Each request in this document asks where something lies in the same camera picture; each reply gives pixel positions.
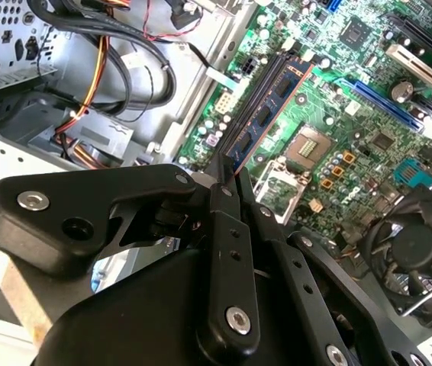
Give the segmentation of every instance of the blue connector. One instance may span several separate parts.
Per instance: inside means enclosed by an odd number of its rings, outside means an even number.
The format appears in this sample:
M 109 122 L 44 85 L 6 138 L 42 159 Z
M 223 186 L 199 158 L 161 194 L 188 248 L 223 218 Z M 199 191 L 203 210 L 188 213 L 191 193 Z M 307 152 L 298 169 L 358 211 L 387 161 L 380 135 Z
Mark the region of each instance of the blue connector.
M 328 6 L 328 10 L 334 13 L 340 7 L 340 4 L 343 0 L 331 0 L 330 5 Z
M 404 125 L 408 126 L 415 132 L 421 132 L 424 128 L 422 122 L 413 117 L 407 111 L 403 111 L 400 107 L 396 106 L 387 98 L 382 97 L 379 93 L 371 89 L 363 82 L 349 82 L 346 79 L 338 79 L 338 82 L 345 84 L 351 88 L 355 93 L 365 98 L 367 101 L 374 104 L 376 107 L 382 109 L 385 113 L 390 114 L 394 118 L 400 120 Z

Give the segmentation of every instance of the pcie slot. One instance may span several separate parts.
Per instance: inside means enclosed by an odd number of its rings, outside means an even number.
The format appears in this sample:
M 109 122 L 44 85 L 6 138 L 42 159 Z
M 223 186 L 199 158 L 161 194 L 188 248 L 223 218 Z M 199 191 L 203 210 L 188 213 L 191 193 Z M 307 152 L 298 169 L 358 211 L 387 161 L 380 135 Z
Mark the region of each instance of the pcie slot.
M 385 53 L 432 87 L 432 68 L 403 46 L 392 44 Z
M 334 13 L 338 10 L 343 0 L 332 0 L 330 5 L 328 6 L 328 10 Z
M 264 76 L 265 82 L 259 83 L 260 87 L 255 88 L 252 97 L 237 116 L 240 132 L 230 148 L 223 150 L 233 159 L 235 173 L 243 168 L 313 69 L 311 63 L 294 56 L 292 51 L 283 56 L 284 63 L 273 68 L 275 72 L 272 75 Z
M 432 50 L 432 35 L 422 27 L 416 25 L 409 19 L 409 17 L 405 15 L 397 16 L 396 14 L 391 14 L 388 18 L 410 38 L 414 39 L 421 46 Z
M 382 97 L 380 94 L 371 89 L 368 85 L 361 81 L 349 82 L 346 79 L 340 79 L 339 81 L 351 88 L 355 93 L 365 98 L 370 103 L 374 104 L 376 107 L 382 109 L 385 113 L 393 116 L 404 125 L 408 126 L 416 132 L 421 132 L 423 130 L 423 124 L 410 115 L 408 112 L 403 111 L 401 108 L 394 105 L 390 100 Z

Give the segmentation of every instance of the red wire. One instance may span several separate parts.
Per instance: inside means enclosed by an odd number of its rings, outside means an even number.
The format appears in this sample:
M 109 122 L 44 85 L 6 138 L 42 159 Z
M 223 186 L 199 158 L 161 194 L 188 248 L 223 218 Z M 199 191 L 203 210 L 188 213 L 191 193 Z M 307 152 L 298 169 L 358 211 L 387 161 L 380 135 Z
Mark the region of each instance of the red wire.
M 150 8 L 151 8 L 151 0 L 147 0 L 147 11 L 145 12 L 145 16 L 143 18 L 143 36 L 147 38 L 150 41 L 154 41 L 157 38 L 166 38 L 166 37 L 180 37 L 185 34 L 189 34 L 192 31 L 194 31 L 200 24 L 202 20 L 203 10 L 201 8 L 201 17 L 198 19 L 198 21 L 194 24 L 194 27 L 192 27 L 189 30 L 184 30 L 183 32 L 174 33 L 174 34 L 158 34 L 156 36 L 152 36 L 148 34 L 148 19 L 150 17 Z

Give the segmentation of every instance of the blue pcie slot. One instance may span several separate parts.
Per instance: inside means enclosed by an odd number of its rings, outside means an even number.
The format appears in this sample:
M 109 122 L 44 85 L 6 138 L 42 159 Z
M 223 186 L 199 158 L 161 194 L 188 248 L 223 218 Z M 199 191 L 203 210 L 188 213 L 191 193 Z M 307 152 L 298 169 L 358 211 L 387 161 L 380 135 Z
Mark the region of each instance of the blue pcie slot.
M 328 10 L 331 11 L 332 13 L 334 13 L 335 11 L 338 10 L 338 7 L 340 7 L 340 4 L 342 3 L 342 1 L 343 0 L 332 0 L 330 5 L 328 6 Z
M 268 91 L 265 91 L 262 99 L 249 114 L 247 122 L 243 121 L 245 127 L 226 152 L 226 155 L 233 158 L 235 173 L 243 168 L 255 152 L 312 69 L 313 64 L 302 61 L 297 56 L 289 57 L 282 66 Z
M 404 125 L 408 126 L 415 132 L 421 132 L 424 128 L 420 120 L 414 118 L 411 114 L 397 107 L 390 100 L 382 97 L 376 91 L 361 81 L 349 82 L 346 79 L 339 79 L 338 82 L 345 84 L 355 93 L 370 101 L 376 107 L 382 109 L 385 113 L 390 114 L 394 118 L 400 120 Z

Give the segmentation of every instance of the white label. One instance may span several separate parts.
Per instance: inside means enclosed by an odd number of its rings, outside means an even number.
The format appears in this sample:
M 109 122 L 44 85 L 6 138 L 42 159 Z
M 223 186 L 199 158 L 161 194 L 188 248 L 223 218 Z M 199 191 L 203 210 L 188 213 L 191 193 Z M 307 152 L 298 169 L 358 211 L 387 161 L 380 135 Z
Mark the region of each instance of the white label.
M 145 62 L 138 52 L 128 53 L 124 56 L 121 56 L 121 59 L 128 69 L 136 69 L 138 67 L 145 66 Z

